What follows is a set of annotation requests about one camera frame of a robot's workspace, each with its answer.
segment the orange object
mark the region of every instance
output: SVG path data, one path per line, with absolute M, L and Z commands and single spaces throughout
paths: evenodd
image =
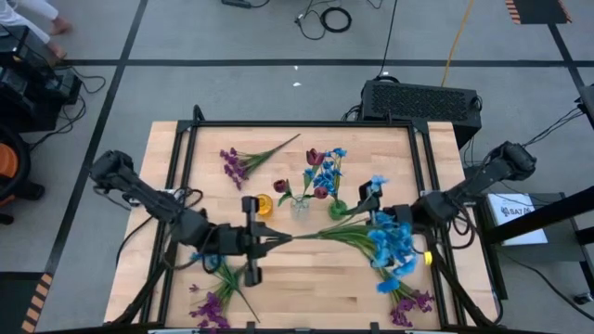
M 260 205 L 258 214 L 263 217 L 270 217 L 272 215 L 272 208 L 274 208 L 274 203 L 270 196 L 266 194 L 260 194 L 256 197 L 258 198 L 258 204 Z
M 10 146 L 0 143 L 0 175 L 6 177 L 13 177 L 19 168 L 19 160 L 17 153 Z M 0 206 L 3 206 L 13 200 L 14 196 L 9 196 L 7 199 L 0 200 Z

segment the person's foot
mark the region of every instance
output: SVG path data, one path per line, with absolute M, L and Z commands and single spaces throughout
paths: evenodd
M 57 43 L 49 42 L 47 47 L 49 47 L 49 49 L 54 53 L 54 55 L 56 55 L 58 59 L 62 60 L 66 57 L 66 50 L 64 50 L 64 48 Z
M 70 30 L 72 30 L 71 23 L 66 21 L 62 17 L 55 18 L 54 20 L 52 20 L 52 23 L 54 24 L 54 26 L 52 27 L 52 30 L 50 32 L 50 34 L 52 34 L 52 35 L 58 35 L 58 34 L 62 34 L 64 32 L 69 32 Z

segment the dark red tulip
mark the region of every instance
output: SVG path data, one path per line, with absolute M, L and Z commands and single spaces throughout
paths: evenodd
M 314 190 L 314 196 L 317 199 L 325 199 L 328 196 L 328 190 L 325 186 L 319 186 Z
M 289 190 L 289 180 L 278 180 L 276 181 L 272 187 L 278 193 L 285 193 Z
M 310 165 L 319 166 L 324 162 L 326 155 L 324 153 L 318 153 L 315 148 L 312 148 L 305 152 L 305 158 Z

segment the glass vase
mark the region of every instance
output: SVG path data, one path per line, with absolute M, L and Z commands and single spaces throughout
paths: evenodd
M 304 221 L 309 216 L 309 198 L 301 195 L 291 200 L 291 216 L 294 220 Z

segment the wooden table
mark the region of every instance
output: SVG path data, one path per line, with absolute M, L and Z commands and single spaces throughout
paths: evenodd
M 155 188 L 163 188 L 174 141 L 175 122 L 155 122 L 148 139 L 147 151 L 140 177 Z M 430 123 L 433 155 L 442 189 L 448 189 L 462 181 L 458 148 L 450 123 Z M 301 134 L 269 162 L 264 164 L 237 191 L 223 172 L 219 157 L 221 148 L 235 147 L 239 151 L 256 152 L 275 147 L 296 134 Z M 424 165 L 422 142 L 418 147 Z M 358 200 L 357 188 L 373 174 L 382 174 L 390 179 L 383 187 L 381 202 L 384 206 L 413 203 L 418 197 L 411 151 L 406 129 L 398 128 L 275 128 L 275 127 L 201 127 L 194 151 L 189 186 L 204 191 L 199 207 L 204 207 L 212 222 L 230 222 L 243 225 L 245 215 L 241 212 L 240 198 L 265 193 L 278 199 L 272 183 L 279 178 L 289 178 L 296 192 L 303 190 L 303 169 L 306 168 L 305 151 L 344 148 L 348 151 L 342 164 L 344 178 L 341 180 L 340 197 L 350 205 Z M 178 186 L 185 159 L 182 149 L 175 186 Z M 426 166 L 424 180 L 429 187 Z M 290 204 L 286 202 L 275 208 L 274 214 L 265 221 L 270 227 L 293 235 L 313 233 L 332 224 L 327 214 L 329 199 L 311 201 L 309 219 L 296 222 L 291 219 Z M 127 232 L 130 233 L 148 217 L 143 208 L 134 209 L 130 215 Z M 157 224 L 153 223 L 134 236 L 124 248 L 113 281 L 105 320 L 117 317 L 135 297 L 144 284 L 149 269 Z M 466 242 L 455 233 L 452 244 Z M 417 237 L 415 245 L 424 249 L 424 239 Z M 184 263 L 191 252 L 190 247 L 180 246 L 177 261 Z M 480 240 L 476 239 L 466 250 L 455 250 L 458 278 L 476 304 L 487 317 L 497 317 L 497 310 L 489 283 Z M 244 263 L 244 258 L 230 259 L 232 264 Z M 375 290 L 378 279 L 368 262 L 357 252 L 340 243 L 326 240 L 298 240 L 271 251 L 259 264 L 264 270 L 264 282 L 243 291 L 261 319 L 259 328 L 368 328 L 369 322 L 378 322 L 380 328 L 395 328 L 388 316 L 391 311 L 389 298 Z M 412 288 L 428 290 L 433 294 L 430 267 L 420 261 L 416 271 L 404 281 Z M 200 265 L 194 265 L 174 273 L 168 327 L 195 327 L 200 320 L 191 318 L 188 312 L 203 302 L 204 293 L 189 293 L 191 284 L 204 291 L 217 283 L 213 276 L 203 273 Z M 444 284 L 444 294 L 449 322 L 456 323 L 451 291 Z M 156 310 L 161 297 L 161 285 L 153 296 L 151 318 L 156 319 Z M 254 321 L 245 303 L 234 296 L 227 317 L 232 327 L 244 328 L 247 321 Z M 438 329 L 436 312 L 423 314 L 420 311 L 408 315 L 415 328 Z

